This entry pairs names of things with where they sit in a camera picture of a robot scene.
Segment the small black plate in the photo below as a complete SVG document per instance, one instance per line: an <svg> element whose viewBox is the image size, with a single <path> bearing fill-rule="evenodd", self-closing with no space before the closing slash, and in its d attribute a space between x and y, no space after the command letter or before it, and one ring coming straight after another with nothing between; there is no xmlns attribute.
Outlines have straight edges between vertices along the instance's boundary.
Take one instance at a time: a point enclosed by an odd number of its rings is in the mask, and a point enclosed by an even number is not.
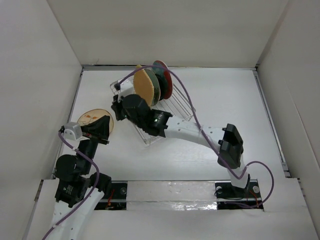
<svg viewBox="0 0 320 240"><path fill-rule="evenodd" d="M168 91L168 82L165 78L164 75L156 74L158 83L159 83L159 88L160 88L160 98L159 100L163 100L165 98L165 95Z"/></svg>

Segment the light green flower bowl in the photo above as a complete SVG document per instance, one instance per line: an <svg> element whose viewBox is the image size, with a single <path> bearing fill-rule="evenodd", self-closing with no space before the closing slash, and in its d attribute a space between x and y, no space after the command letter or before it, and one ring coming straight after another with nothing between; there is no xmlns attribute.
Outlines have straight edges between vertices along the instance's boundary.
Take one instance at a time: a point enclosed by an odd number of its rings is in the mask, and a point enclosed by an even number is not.
<svg viewBox="0 0 320 240"><path fill-rule="evenodd" d="M152 70L147 69L146 73L149 76L149 78L152 82L152 85L153 85L154 95L153 95L153 99L151 102L151 106L155 106L159 102L160 96L161 96L161 89L160 89L159 81L158 81L157 76L155 75L155 73Z"/></svg>

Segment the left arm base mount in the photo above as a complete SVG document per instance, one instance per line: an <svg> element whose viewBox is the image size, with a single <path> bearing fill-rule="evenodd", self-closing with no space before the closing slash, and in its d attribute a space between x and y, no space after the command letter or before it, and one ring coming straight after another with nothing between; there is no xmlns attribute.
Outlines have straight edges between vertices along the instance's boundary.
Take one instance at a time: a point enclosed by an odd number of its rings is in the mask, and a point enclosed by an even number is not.
<svg viewBox="0 0 320 240"><path fill-rule="evenodd" d="M127 181L113 181L110 191L98 202L96 211L122 211L127 209Z"/></svg>

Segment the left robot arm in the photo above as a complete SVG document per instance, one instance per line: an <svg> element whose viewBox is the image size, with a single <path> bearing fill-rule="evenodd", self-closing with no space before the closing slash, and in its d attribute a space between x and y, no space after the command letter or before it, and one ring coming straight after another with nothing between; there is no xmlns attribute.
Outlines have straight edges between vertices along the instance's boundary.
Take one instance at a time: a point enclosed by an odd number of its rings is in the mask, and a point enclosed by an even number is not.
<svg viewBox="0 0 320 240"><path fill-rule="evenodd" d="M43 239L77 240L98 202L111 194L111 177L100 173L94 162L98 146L109 143L110 119L103 115L85 125L68 122L58 131L74 154L63 154L56 161L54 212Z"/></svg>

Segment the woven bamboo square tray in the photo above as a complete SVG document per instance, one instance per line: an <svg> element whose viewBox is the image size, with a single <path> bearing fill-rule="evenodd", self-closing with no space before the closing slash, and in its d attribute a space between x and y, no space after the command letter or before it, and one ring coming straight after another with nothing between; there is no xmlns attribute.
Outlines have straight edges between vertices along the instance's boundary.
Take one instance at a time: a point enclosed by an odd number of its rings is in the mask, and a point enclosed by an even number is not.
<svg viewBox="0 0 320 240"><path fill-rule="evenodd" d="M145 69L141 69L134 73L133 87L135 93L144 99L150 107L155 96L154 85Z"/></svg>

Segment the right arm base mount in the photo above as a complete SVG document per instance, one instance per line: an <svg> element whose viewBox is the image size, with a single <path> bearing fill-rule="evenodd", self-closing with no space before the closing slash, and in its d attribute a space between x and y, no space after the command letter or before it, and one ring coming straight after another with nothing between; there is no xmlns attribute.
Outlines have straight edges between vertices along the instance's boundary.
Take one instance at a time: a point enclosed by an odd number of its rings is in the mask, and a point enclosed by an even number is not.
<svg viewBox="0 0 320 240"><path fill-rule="evenodd" d="M256 179L246 189L233 187L230 181L216 181L214 185L218 210L264 209Z"/></svg>

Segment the red and teal floral plate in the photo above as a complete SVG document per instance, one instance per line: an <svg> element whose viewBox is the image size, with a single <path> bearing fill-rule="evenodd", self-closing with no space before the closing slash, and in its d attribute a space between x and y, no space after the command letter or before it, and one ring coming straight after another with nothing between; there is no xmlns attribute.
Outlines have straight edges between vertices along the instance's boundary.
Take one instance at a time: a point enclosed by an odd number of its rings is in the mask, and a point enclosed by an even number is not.
<svg viewBox="0 0 320 240"><path fill-rule="evenodd" d="M154 61L152 65L152 71L154 72L154 74L164 75L165 79L167 80L168 89L164 97L164 99L167 100L171 97L173 92L173 83L168 66L161 60Z"/></svg>

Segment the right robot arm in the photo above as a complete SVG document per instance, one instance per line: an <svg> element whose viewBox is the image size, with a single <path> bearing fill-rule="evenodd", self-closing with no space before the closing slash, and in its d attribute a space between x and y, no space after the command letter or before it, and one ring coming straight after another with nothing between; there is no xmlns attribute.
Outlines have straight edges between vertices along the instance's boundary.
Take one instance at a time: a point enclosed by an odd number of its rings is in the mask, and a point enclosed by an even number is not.
<svg viewBox="0 0 320 240"><path fill-rule="evenodd" d="M250 174L243 161L243 139L235 125L211 127L185 121L170 112L150 108L137 94L114 95L111 108L118 121L127 119L150 136L185 140L210 148L217 154L218 164L228 171L232 193L242 197L249 191Z"/></svg>

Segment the round wooden plate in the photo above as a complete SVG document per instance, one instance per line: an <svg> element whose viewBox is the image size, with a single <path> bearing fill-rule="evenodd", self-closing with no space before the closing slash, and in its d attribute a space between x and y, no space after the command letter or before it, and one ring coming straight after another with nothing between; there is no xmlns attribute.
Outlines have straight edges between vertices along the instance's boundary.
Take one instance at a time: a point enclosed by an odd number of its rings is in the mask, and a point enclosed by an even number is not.
<svg viewBox="0 0 320 240"><path fill-rule="evenodd" d="M80 127L82 127L84 125L88 125L88 124L93 123L94 121L98 120L99 118L101 118L104 115L110 116L110 122L109 122L109 134L110 134L114 129L114 120L113 120L112 115L105 109L96 108L96 109L89 110L89 111L83 113L79 117L79 119L77 120L77 123L80 124ZM100 139L100 136L94 136L94 135L91 135L91 134L85 133L85 132L82 132L82 135L87 138L95 137L95 138Z"/></svg>

